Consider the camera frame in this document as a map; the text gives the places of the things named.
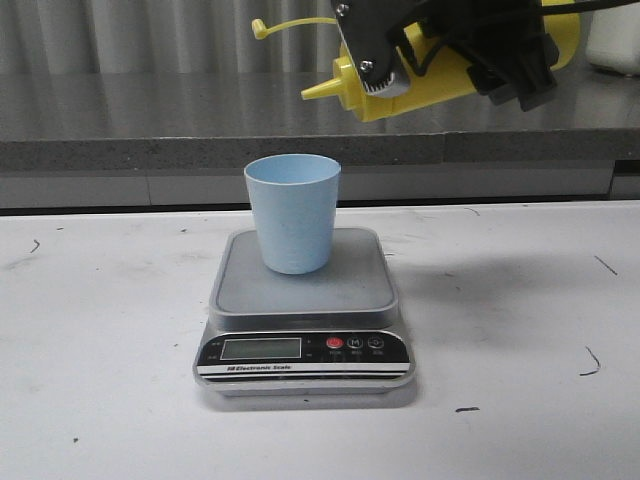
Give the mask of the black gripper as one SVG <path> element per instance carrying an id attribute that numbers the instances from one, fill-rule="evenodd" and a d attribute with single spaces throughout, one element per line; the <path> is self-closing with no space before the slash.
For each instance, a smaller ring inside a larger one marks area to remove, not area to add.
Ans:
<path id="1" fill-rule="evenodd" d="M 332 1 L 341 39 L 364 92 L 399 96 L 410 65 L 429 65 L 451 47 L 471 61 L 467 75 L 494 105 L 517 100 L 522 111 L 554 98 L 551 71 L 559 48 L 546 33 L 540 1 Z M 418 54 L 405 29 L 417 24 L 435 41 Z"/>

